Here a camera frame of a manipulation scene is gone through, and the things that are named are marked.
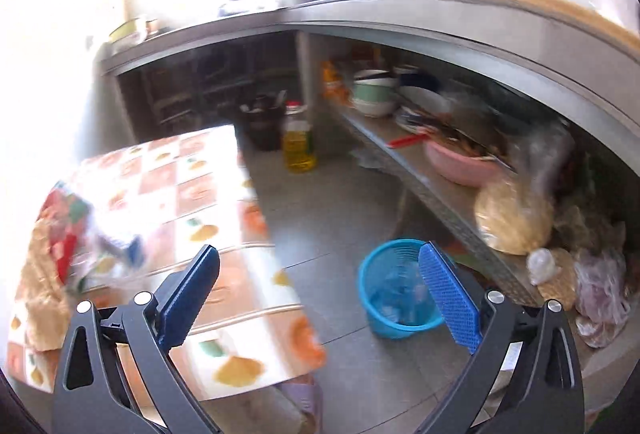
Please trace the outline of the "patterned tablecloth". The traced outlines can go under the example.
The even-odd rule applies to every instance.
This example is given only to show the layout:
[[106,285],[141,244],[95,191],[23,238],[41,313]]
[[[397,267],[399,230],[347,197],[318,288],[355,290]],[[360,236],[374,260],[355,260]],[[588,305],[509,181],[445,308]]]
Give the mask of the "patterned tablecloth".
[[[92,207],[66,284],[70,316],[82,300],[119,306],[154,292],[203,246],[220,272],[188,337],[170,351],[201,400],[254,391],[321,368],[319,343],[274,254],[252,179],[230,125],[157,139],[79,163],[61,182]],[[26,338],[21,277],[6,368],[39,391],[54,387],[60,350]]]

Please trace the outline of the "blue plastic trash basket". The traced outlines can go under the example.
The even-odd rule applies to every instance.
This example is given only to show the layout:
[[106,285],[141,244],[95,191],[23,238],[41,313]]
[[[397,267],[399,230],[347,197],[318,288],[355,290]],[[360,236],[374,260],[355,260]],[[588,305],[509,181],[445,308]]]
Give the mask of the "blue plastic trash basket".
[[360,263],[360,304],[371,331],[383,339],[407,339],[444,323],[420,274],[419,253],[424,244],[416,239],[390,240]]

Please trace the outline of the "dark bucket under counter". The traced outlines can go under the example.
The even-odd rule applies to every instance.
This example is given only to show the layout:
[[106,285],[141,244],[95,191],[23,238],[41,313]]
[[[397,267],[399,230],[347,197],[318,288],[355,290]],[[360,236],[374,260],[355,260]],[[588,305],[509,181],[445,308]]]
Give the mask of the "dark bucket under counter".
[[252,144],[262,151],[281,148],[284,102],[278,96],[260,94],[240,105],[243,130]]

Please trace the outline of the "stacked green white bowls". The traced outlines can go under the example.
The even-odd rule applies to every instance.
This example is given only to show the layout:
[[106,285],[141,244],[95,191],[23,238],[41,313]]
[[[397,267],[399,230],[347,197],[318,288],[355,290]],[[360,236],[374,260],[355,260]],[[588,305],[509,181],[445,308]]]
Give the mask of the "stacked green white bowls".
[[388,70],[358,71],[352,81],[352,105],[363,116],[384,118],[396,108],[397,87],[397,79]]

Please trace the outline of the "pink plastic basin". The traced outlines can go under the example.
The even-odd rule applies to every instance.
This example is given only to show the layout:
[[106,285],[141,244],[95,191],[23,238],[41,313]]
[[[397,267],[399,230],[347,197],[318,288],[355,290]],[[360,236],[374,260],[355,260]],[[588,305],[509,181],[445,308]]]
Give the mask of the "pink plastic basin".
[[434,140],[424,142],[423,148],[434,170],[451,183],[480,188],[498,180],[502,175],[501,166],[493,160],[480,160],[458,154]]

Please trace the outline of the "pink plastic bag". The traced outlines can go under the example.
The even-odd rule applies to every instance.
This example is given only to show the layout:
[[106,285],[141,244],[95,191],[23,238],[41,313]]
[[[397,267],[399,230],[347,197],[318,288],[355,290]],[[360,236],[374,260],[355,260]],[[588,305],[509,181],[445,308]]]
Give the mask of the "pink plastic bag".
[[606,347],[623,331],[631,314],[625,295],[625,258],[614,249],[599,254],[582,249],[574,267],[578,334],[591,348]]

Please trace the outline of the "bag of beige grains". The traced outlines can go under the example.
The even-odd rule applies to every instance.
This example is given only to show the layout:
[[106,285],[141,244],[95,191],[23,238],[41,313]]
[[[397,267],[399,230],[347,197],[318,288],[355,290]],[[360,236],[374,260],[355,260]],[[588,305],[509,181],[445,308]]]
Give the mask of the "bag of beige grains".
[[545,246],[552,232],[553,200],[517,180],[485,185],[474,202],[480,238],[492,250],[522,256]]

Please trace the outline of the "red snack wrapper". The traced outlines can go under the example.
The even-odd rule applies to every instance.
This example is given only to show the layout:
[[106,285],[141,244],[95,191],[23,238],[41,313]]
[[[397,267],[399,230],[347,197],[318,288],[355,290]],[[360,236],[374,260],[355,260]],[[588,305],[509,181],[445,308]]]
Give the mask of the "red snack wrapper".
[[91,210],[85,199],[62,183],[50,190],[40,209],[39,217],[49,224],[49,252],[62,284],[66,284],[76,250],[85,240]]

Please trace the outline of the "yellow cooking oil bottle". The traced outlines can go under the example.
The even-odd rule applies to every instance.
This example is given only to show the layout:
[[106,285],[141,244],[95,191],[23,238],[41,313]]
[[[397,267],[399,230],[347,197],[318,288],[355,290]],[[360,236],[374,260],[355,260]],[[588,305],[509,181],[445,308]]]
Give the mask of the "yellow cooking oil bottle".
[[291,172],[305,173],[316,167],[314,135],[307,107],[296,100],[285,104],[281,148],[285,165]]

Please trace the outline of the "brown paper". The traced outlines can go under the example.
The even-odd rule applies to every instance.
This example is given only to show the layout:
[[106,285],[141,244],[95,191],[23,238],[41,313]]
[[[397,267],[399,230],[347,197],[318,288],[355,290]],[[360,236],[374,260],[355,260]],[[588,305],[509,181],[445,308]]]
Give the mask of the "brown paper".
[[49,232],[47,220],[36,221],[21,271],[26,338],[36,352],[59,350],[70,324],[70,304],[50,252]]

